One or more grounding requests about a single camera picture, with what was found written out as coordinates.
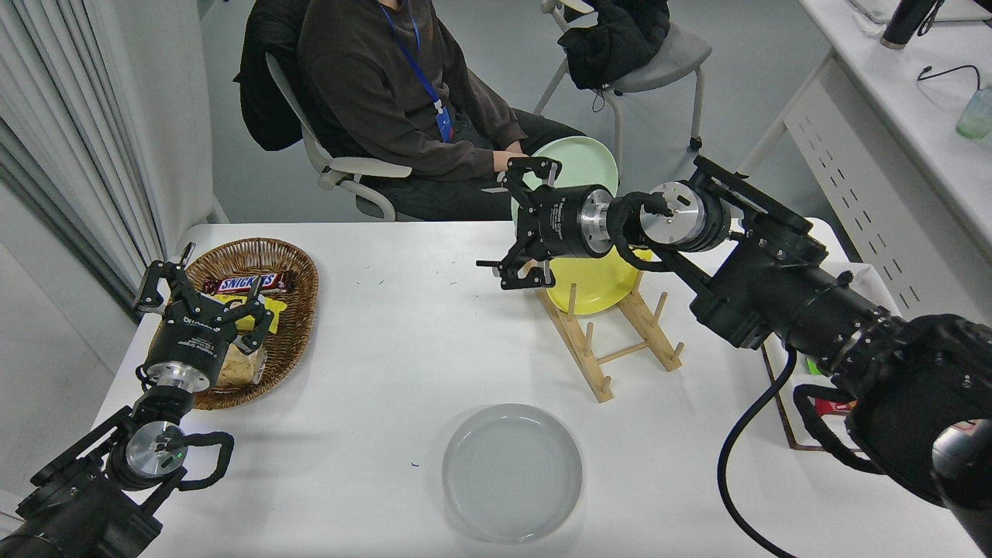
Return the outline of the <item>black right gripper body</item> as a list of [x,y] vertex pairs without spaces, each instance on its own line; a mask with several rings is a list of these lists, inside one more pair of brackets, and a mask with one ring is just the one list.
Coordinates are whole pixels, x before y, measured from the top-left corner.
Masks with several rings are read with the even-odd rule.
[[592,257],[580,222],[591,193],[591,186],[525,188],[516,222],[516,237],[525,241],[525,253],[534,259]]

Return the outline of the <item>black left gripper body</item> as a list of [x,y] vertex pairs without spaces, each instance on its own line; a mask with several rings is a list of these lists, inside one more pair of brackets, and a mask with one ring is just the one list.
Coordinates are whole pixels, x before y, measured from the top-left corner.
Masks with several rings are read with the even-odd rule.
[[188,315],[164,315],[146,356],[146,374],[160,374],[169,363],[216,377],[234,342],[234,325]]

